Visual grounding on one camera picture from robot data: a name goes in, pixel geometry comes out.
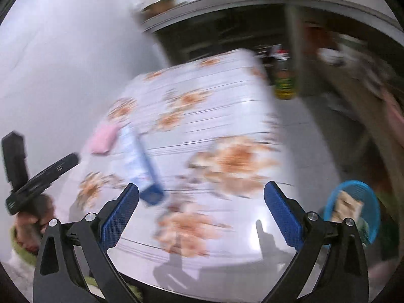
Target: black handheld device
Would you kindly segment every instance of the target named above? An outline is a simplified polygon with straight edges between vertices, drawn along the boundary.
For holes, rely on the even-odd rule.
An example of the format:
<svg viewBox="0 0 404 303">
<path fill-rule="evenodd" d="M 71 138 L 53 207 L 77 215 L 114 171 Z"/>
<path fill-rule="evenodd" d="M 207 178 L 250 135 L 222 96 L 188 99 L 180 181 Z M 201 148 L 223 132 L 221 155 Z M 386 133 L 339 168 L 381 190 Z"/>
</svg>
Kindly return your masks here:
<svg viewBox="0 0 404 303">
<path fill-rule="evenodd" d="M 45 199 L 40 194 L 63 173 L 79 163 L 78 155 L 67 155 L 29 180 L 24 137 L 17 132 L 11 132 L 1 141 L 7 180 L 12 187 L 6 199 L 7 210 L 11 215 L 27 211 L 40 218 L 46 211 Z"/>
</svg>

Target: table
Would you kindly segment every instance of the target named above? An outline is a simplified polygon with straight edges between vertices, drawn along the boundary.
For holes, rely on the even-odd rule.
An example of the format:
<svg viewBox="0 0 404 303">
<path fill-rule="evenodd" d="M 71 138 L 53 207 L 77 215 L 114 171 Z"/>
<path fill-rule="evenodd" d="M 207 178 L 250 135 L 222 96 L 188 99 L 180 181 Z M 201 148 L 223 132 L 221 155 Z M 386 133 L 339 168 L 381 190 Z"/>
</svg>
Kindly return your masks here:
<svg viewBox="0 0 404 303">
<path fill-rule="evenodd" d="M 276 284 L 295 250 L 267 209 L 263 186 L 275 180 L 287 197 L 300 196 L 263 72 L 252 52 L 235 50 L 140 75 L 111 108 L 106 118 L 141 134 L 164 188 L 159 204 L 140 200 L 108 250 L 119 272 L 212 301 L 260 302 Z M 62 222 L 98 212 L 131 181 L 120 140 L 107 156 L 83 149 L 57 202 Z M 77 199 L 80 191 L 86 199 Z"/>
</svg>

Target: person's hand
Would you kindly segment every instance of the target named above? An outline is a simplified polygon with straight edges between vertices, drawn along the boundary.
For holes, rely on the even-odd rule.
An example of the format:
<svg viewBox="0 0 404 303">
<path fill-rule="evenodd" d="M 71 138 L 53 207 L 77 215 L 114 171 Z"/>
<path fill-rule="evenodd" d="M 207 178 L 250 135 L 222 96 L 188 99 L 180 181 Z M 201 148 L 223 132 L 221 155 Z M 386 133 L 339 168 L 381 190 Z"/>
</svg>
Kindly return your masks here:
<svg viewBox="0 0 404 303">
<path fill-rule="evenodd" d="M 45 196 L 47 209 L 45 215 L 39 220 L 42 234 L 45 232 L 49 221 L 55 218 L 55 208 L 52 198 L 47 195 Z M 40 240 L 32 227 L 37 222 L 38 218 L 27 212 L 18 212 L 14 222 L 17 242 L 30 252 L 36 252 L 39 249 Z"/>
</svg>

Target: food package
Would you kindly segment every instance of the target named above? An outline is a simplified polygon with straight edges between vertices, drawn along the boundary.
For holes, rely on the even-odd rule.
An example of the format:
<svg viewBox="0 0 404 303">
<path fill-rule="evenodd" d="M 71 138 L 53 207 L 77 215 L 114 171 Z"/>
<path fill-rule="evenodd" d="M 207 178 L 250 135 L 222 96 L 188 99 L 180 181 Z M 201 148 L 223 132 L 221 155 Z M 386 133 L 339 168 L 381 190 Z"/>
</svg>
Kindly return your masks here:
<svg viewBox="0 0 404 303">
<path fill-rule="evenodd" d="M 331 222 L 342 222 L 345 218 L 358 221 L 363 207 L 363 202 L 352 198 L 346 191 L 339 192 Z"/>
</svg>

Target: pink sponge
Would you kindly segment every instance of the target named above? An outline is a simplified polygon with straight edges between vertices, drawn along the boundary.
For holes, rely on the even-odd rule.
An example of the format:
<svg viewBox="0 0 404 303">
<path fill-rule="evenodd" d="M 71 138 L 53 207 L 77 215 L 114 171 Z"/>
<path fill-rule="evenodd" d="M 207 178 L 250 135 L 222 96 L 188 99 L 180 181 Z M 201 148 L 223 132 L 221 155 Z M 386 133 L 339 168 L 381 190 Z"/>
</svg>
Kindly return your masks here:
<svg viewBox="0 0 404 303">
<path fill-rule="evenodd" d="M 90 139 L 89 148 L 92 154 L 109 152 L 116 141 L 119 129 L 118 124 L 102 123 Z"/>
</svg>

